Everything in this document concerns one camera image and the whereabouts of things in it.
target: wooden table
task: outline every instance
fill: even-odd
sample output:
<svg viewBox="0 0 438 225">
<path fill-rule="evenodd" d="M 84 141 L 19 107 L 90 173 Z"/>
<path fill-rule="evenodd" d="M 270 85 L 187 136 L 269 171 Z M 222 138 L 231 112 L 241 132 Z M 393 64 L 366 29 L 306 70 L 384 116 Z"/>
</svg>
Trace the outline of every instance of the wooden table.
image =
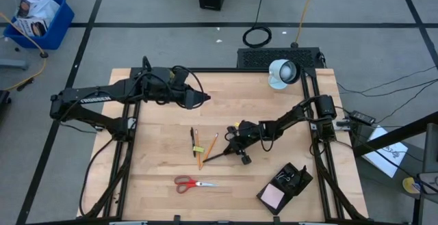
<svg viewBox="0 0 438 225">
<path fill-rule="evenodd" d="M 129 69 L 114 69 L 110 83 L 127 78 L 129 72 Z M 320 93 L 331 95 L 335 104 L 342 106 L 333 70 L 321 69 L 317 74 Z M 324 221 L 317 172 L 309 153 L 311 137 L 307 122 L 286 130 L 268 153 L 260 144 L 247 148 L 253 160 L 247 166 L 242 164 L 240 156 L 232 154 L 206 163 L 200 171 L 191 150 L 190 127 L 198 129 L 201 146 L 205 148 L 219 133 L 211 155 L 221 153 L 227 146 L 224 140 L 227 126 L 243 119 L 256 123 L 277 119 L 303 100 L 301 82 L 276 91 L 268 85 L 267 73 L 197 75 L 211 96 L 201 108 L 186 110 L 175 104 L 142 104 L 123 219 L 173 220 L 174 215 L 180 215 L 183 221 L 272 221 L 272 214 L 255 196 L 287 162 L 291 162 L 298 169 L 306 165 L 313 180 L 280 212 L 281 221 Z M 197 88 L 192 78 L 188 83 Z M 105 103 L 103 114 L 119 117 L 122 110 L 122 104 L 109 102 Z M 337 114 L 338 119 L 343 118 L 343 111 L 338 110 Z M 98 133 L 93 154 L 109 139 L 107 132 Z M 345 132 L 337 132 L 337 139 L 350 143 Z M 113 143 L 105 149 L 90 169 L 83 197 L 85 211 L 92 207 L 108 185 L 115 145 Z M 335 142 L 331 145 L 341 190 L 357 210 L 367 216 L 352 150 Z M 182 174 L 219 187 L 193 188 L 178 194 L 173 180 Z M 327 189 L 331 214 L 336 217 L 333 193 L 328 185 Z M 118 191 L 112 201 L 116 203 L 117 199 Z M 112 205 L 112 214 L 115 214 L 115 206 Z"/>
</svg>

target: yellow pencil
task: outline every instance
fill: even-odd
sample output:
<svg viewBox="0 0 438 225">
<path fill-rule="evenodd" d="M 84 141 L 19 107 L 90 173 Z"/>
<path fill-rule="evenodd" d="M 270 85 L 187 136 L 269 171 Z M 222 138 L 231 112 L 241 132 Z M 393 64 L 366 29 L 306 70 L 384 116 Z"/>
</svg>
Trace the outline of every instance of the yellow pencil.
<svg viewBox="0 0 438 225">
<path fill-rule="evenodd" d="M 211 150 L 213 149 L 214 143 L 216 143 L 216 140 L 218 139 L 218 133 L 216 133 L 216 136 L 214 136 L 213 142 L 210 144 L 210 147 L 208 148 L 207 154 L 204 154 L 204 160 L 206 160 L 208 158 L 208 155 L 210 154 Z M 204 166 L 204 160 L 201 163 L 201 170 Z"/>
<path fill-rule="evenodd" d="M 196 136 L 196 146 L 199 146 L 199 136 L 198 136 L 198 129 L 194 130 L 194 134 Z M 196 152 L 198 157 L 198 169 L 201 170 L 201 153 Z"/>
</svg>

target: pink sticky note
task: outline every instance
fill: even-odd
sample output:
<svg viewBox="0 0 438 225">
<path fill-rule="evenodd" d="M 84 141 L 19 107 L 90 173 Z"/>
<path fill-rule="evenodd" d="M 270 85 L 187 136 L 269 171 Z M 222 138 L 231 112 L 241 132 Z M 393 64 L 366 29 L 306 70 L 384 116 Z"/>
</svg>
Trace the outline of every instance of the pink sticky note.
<svg viewBox="0 0 438 225">
<path fill-rule="evenodd" d="M 265 192 L 261 195 L 261 199 L 272 208 L 276 209 L 279 206 L 281 199 L 285 194 L 271 184 L 265 188 Z"/>
</svg>

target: metal stand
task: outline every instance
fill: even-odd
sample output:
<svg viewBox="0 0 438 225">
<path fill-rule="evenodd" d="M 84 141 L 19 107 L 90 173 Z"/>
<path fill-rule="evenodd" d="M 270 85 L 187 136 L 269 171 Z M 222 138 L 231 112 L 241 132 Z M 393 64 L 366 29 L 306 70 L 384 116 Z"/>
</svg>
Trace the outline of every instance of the metal stand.
<svg viewBox="0 0 438 225">
<path fill-rule="evenodd" d="M 0 68 L 21 68 L 27 70 L 29 64 L 23 60 L 0 59 Z"/>
</svg>

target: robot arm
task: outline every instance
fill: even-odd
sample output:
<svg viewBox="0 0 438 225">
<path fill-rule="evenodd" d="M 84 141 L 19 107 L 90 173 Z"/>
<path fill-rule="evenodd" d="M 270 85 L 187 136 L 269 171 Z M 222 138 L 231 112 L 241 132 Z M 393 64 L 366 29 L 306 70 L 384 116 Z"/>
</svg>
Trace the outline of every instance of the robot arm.
<svg viewBox="0 0 438 225">
<path fill-rule="evenodd" d="M 185 84 L 188 74 L 188 70 L 180 66 L 173 69 L 151 68 L 144 57 L 142 72 L 117 81 L 114 85 L 66 88 L 59 94 L 52 95 L 50 117 L 60 122 L 79 120 L 98 130 L 107 129 L 115 140 L 128 140 L 129 119 L 109 118 L 81 105 L 107 101 L 134 104 L 143 100 L 155 101 L 159 105 L 172 102 L 184 109 L 195 109 L 209 100 L 210 96 Z"/>
<path fill-rule="evenodd" d="M 311 104 L 315 105 L 318 119 L 308 118 L 305 112 L 310 108 Z M 263 141 L 274 141 L 283 135 L 284 130 L 292 127 L 298 122 L 309 121 L 318 130 L 321 140 L 330 141 L 335 138 L 332 120 L 337 116 L 333 99 L 328 95 L 314 96 L 295 105 L 289 112 L 281 116 L 277 120 L 259 121 L 259 124 L 253 122 L 241 121 L 239 127 L 227 127 L 227 135 L 232 135 L 229 138 L 229 145 L 223 153 L 204 160 L 210 161 L 222 155 L 235 153 L 242 155 L 242 162 L 251 163 L 250 157 L 246 154 L 245 149 L 254 143 Z"/>
</svg>

